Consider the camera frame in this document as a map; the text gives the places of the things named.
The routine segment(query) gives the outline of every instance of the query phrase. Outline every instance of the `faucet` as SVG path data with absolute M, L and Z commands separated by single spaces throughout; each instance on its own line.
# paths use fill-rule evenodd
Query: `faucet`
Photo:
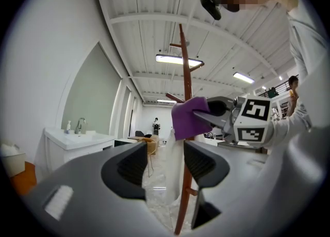
M 79 124 L 80 124 L 80 120 L 84 120 L 84 123 L 86 123 L 85 118 L 83 118 L 83 117 L 79 118 L 79 120 L 78 120 L 78 124 L 77 124 L 77 127 L 76 127 L 76 130 L 75 130 L 75 132 L 74 132 L 74 133 L 76 133 L 76 134 L 78 134 L 78 133 L 81 131 L 81 125 L 79 126 Z

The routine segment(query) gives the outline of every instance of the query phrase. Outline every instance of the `white cabinet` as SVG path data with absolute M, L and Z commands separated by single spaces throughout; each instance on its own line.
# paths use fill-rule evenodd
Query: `white cabinet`
M 113 147 L 114 137 L 104 134 L 65 134 L 63 130 L 45 129 L 47 167 L 55 171 L 65 163 L 81 156 Z

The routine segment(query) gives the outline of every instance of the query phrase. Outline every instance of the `ceiling light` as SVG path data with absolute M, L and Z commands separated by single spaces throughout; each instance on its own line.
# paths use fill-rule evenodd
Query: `ceiling light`
M 244 81 L 246 81 L 246 82 L 248 82 L 248 83 L 251 83 L 251 84 L 254 82 L 253 79 L 248 78 L 248 77 L 246 77 L 246 76 L 244 76 L 244 75 L 242 75 L 242 74 L 240 74 L 240 73 L 238 73 L 238 72 L 236 72 L 236 73 L 234 74 L 234 77 L 235 77 L 235 78 L 239 78 L 239 79 L 241 79 L 241 80 L 244 80 Z
M 160 54 L 156 55 L 156 61 L 163 63 L 180 64 L 180 65 L 184 63 L 182 57 L 167 56 Z M 189 66 L 196 66 L 202 63 L 202 61 L 196 59 L 189 59 L 188 61 L 189 61 Z
M 168 99 L 158 99 L 158 103 L 176 103 L 175 100 L 168 100 Z

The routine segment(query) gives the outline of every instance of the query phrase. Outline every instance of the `purple cloth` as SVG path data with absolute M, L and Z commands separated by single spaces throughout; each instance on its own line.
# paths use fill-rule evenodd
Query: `purple cloth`
M 212 128 L 196 118 L 193 110 L 209 112 L 205 97 L 195 97 L 185 103 L 175 104 L 172 109 L 172 122 L 175 139 L 183 140 L 202 133 L 211 132 Z

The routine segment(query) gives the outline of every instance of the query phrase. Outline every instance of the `wooden coat rack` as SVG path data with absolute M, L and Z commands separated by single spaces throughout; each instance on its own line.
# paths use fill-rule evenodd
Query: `wooden coat rack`
M 186 39 L 185 34 L 182 29 L 182 24 L 179 24 L 180 27 L 180 40 L 181 45 L 178 44 L 170 44 L 171 47 L 178 47 L 182 49 L 182 59 L 183 59 L 183 68 L 184 68 L 184 83 L 185 83 L 185 101 L 192 98 L 192 90 L 191 90 L 191 75 L 190 73 L 195 71 L 196 69 L 199 69 L 204 65 L 204 63 L 200 63 L 197 66 L 194 66 L 192 68 L 189 68 L 189 58 L 188 58 L 188 51 L 187 51 L 187 45 L 186 45 Z M 167 93 L 166 97 L 175 100 L 178 103 L 184 103 L 185 101 L 175 97 L 174 95 Z M 190 137 L 187 140 L 194 140 L 194 137 Z M 193 190 L 191 188 L 191 181 L 192 181 L 192 175 L 187 168 L 185 164 L 185 170 L 184 170 L 184 180 L 182 185 L 182 193 L 181 193 L 181 202 L 180 202 L 180 209 L 178 218 L 176 221 L 176 227 L 174 230 L 175 235 L 179 235 L 181 232 L 182 225 L 185 220 L 188 202 L 189 202 L 189 196 L 190 194 L 193 196 L 197 196 L 197 191 Z

